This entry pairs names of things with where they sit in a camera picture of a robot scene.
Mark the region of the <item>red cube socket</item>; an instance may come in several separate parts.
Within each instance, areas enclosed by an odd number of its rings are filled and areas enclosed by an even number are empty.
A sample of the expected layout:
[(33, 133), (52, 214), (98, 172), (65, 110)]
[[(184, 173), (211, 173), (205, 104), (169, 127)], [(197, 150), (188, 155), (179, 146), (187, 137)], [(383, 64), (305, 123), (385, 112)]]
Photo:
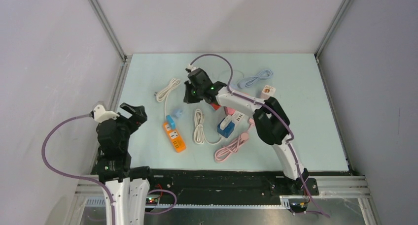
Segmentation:
[(220, 106), (218, 104), (215, 104), (215, 103), (211, 103), (210, 105), (215, 111), (220, 108)]

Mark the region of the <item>white plug adapter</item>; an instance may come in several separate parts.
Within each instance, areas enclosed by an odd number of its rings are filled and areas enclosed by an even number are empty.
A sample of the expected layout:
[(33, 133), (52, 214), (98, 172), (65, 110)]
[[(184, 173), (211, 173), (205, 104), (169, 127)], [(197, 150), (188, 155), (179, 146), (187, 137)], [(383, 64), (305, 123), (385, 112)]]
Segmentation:
[(219, 123), (219, 129), (225, 130), (228, 125), (232, 122), (232, 116), (227, 115), (220, 123)]

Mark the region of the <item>light blue plug adapter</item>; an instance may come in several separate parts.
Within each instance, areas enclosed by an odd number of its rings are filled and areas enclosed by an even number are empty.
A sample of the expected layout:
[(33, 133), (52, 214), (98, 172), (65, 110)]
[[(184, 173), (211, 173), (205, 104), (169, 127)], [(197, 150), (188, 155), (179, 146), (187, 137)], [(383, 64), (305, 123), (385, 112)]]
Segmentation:
[(172, 118), (171, 115), (167, 115), (166, 116), (166, 121), (167, 121), (167, 124), (170, 127), (170, 129), (176, 129), (176, 125), (175, 125), (174, 119)]

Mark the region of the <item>orange power strip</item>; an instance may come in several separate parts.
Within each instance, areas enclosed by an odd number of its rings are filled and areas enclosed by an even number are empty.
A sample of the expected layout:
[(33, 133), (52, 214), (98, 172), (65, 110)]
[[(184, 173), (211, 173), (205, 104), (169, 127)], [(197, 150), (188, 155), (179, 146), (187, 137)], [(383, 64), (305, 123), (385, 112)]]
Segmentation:
[(163, 129), (177, 153), (186, 150), (186, 144), (177, 129), (172, 129), (168, 122), (163, 123)]

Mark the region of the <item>dark blue cube socket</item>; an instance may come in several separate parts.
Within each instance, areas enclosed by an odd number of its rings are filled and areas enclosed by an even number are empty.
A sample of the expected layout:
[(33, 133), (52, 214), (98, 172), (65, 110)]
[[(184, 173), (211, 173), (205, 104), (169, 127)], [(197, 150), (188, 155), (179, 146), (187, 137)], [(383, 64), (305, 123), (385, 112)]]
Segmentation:
[(229, 138), (232, 132), (235, 129), (235, 123), (227, 118), (224, 118), (218, 125), (217, 125), (217, 133), (224, 138)]

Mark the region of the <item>pink triangular power strip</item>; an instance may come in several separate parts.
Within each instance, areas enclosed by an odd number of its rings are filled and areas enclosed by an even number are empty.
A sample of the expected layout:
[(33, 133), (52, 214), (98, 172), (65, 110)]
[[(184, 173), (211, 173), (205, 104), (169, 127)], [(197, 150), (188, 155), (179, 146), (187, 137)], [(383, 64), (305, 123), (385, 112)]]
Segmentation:
[(226, 94), (224, 97), (221, 98), (222, 103), (221, 105), (226, 107), (226, 112), (228, 114), (234, 114), (236, 112), (240, 112), (247, 116), (252, 116), (253, 111), (251, 109), (251, 104), (248, 100), (231, 94)]

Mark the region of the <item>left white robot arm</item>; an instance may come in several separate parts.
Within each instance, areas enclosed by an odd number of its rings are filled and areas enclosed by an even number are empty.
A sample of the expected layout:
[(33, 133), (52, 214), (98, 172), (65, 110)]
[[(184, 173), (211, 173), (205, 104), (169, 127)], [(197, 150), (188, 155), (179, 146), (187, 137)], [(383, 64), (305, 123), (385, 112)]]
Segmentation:
[(106, 110), (97, 104), (93, 111), (99, 153), (95, 166), (103, 188), (108, 225), (141, 225), (144, 222), (145, 199), (155, 189), (148, 166), (131, 168), (128, 152), (130, 136), (147, 121), (145, 107), (126, 103), (120, 108), (130, 114)]

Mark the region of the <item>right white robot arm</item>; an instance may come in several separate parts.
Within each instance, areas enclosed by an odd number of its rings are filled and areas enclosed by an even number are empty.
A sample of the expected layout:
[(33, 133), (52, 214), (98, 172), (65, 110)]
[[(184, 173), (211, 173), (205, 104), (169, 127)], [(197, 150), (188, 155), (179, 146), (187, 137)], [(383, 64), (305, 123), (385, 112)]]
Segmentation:
[(233, 108), (252, 118), (258, 137), (271, 145), (277, 154), (287, 179), (286, 187), (292, 194), (299, 194), (306, 188), (309, 172), (299, 160), (292, 145), (294, 133), (290, 120), (274, 97), (256, 98), (230, 88), (227, 84), (212, 82), (207, 73), (196, 67), (186, 69), (185, 103), (205, 101), (221, 107)]

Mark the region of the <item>small light blue charger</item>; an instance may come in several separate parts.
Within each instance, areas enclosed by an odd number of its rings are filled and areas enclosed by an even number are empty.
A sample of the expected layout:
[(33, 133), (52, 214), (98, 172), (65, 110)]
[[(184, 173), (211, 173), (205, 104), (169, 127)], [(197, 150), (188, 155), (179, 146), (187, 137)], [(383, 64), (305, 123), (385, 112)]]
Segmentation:
[(172, 112), (172, 116), (176, 119), (179, 119), (183, 114), (183, 110), (181, 108), (176, 108)]

